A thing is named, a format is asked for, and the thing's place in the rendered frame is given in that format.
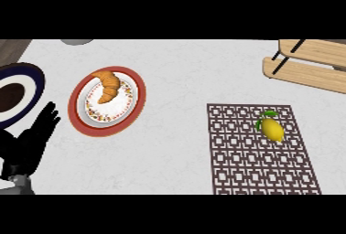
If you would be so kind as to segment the dark blue rimmed plate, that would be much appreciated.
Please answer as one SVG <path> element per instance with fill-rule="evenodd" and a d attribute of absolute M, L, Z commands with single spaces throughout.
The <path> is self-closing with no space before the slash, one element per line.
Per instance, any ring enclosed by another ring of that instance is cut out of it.
<path fill-rule="evenodd" d="M 44 74 L 29 63 L 0 67 L 0 129 L 5 129 L 34 108 L 44 90 Z"/>

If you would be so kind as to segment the golden croissant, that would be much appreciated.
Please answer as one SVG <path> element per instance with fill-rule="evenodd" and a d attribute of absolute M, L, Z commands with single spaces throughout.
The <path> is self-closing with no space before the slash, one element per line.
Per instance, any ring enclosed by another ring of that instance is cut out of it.
<path fill-rule="evenodd" d="M 97 71 L 91 76 L 97 78 L 102 83 L 102 96 L 97 103 L 105 104 L 118 96 L 119 79 L 109 70 Z"/>

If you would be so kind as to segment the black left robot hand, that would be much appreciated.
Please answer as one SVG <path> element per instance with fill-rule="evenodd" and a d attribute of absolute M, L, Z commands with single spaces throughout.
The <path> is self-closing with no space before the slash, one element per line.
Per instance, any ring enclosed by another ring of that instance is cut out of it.
<path fill-rule="evenodd" d="M 0 178 L 3 180 L 8 180 L 16 175 L 34 174 L 59 120 L 54 103 L 50 101 L 31 127 L 17 137 L 0 129 L 0 158 L 4 160 Z"/>

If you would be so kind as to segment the white floral plate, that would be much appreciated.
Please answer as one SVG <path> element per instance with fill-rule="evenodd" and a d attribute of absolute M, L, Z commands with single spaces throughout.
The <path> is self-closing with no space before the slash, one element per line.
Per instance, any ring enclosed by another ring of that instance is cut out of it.
<path fill-rule="evenodd" d="M 137 102 L 137 86 L 133 78 L 119 72 L 113 75 L 119 80 L 116 97 L 106 103 L 99 104 L 102 96 L 102 82 L 94 77 L 87 83 L 76 98 L 76 114 L 88 126 L 105 128 L 118 124 L 133 112 Z"/>

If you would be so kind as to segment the yellow tomato with green leaves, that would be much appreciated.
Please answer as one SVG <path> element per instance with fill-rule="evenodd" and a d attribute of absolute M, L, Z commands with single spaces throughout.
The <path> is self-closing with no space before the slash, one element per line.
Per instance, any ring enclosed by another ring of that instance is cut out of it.
<path fill-rule="evenodd" d="M 273 117 L 278 115 L 275 111 L 266 111 L 260 114 L 255 122 L 255 130 L 261 132 L 270 141 L 281 142 L 283 139 L 283 128 Z"/>

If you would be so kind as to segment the grey round object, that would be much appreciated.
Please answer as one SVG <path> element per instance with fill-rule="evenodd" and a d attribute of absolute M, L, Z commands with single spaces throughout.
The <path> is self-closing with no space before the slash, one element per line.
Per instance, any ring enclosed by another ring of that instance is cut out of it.
<path fill-rule="evenodd" d="M 60 39 L 63 44 L 71 45 L 71 46 L 79 46 L 87 44 L 93 39 Z"/>

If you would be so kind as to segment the red round placemat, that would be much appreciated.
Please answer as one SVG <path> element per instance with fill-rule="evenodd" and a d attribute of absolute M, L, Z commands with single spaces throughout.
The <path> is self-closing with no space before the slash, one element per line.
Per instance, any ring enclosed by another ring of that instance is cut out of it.
<path fill-rule="evenodd" d="M 113 126 L 105 127 L 105 128 L 94 128 L 91 126 L 88 126 L 85 123 L 82 123 L 78 114 L 76 114 L 76 98 L 78 98 L 78 94 L 81 92 L 81 89 L 84 88 L 84 86 L 87 85 L 87 82 L 94 78 L 91 76 L 91 74 L 97 71 L 105 71 L 109 70 L 112 73 L 119 72 L 127 74 L 136 83 L 137 86 L 137 102 L 136 105 L 133 107 L 133 112 L 130 113 L 130 116 Z M 85 77 L 84 79 L 79 81 L 78 85 L 74 88 L 74 91 L 71 93 L 71 98 L 69 98 L 69 105 L 68 105 L 68 114 L 69 114 L 69 120 L 71 120 L 71 124 L 75 128 L 75 130 L 82 133 L 84 135 L 93 136 L 93 137 L 105 137 L 109 136 L 118 132 L 121 132 L 133 123 L 133 121 L 136 120 L 143 106 L 144 106 L 144 101 L 146 101 L 146 87 L 144 87 L 144 82 L 140 78 L 140 76 L 137 75 L 137 73 L 121 66 L 113 66 L 113 67 L 106 67 L 102 69 L 97 69 L 96 71 L 93 71 Z"/>

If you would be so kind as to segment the wooden tiered shelf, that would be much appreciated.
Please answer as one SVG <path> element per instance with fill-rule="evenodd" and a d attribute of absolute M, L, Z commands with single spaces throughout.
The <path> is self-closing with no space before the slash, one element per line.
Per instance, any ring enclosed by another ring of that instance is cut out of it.
<path fill-rule="evenodd" d="M 346 94 L 346 41 L 279 39 L 261 72 L 269 79 Z"/>

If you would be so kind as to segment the brown patterned placemat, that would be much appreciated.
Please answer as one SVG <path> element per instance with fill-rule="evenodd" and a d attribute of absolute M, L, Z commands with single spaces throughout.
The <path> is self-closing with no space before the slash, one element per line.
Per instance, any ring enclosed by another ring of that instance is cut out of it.
<path fill-rule="evenodd" d="M 260 115 L 276 112 L 283 139 L 255 129 Z M 303 137 L 288 105 L 207 105 L 212 193 L 215 195 L 317 195 L 320 191 Z"/>

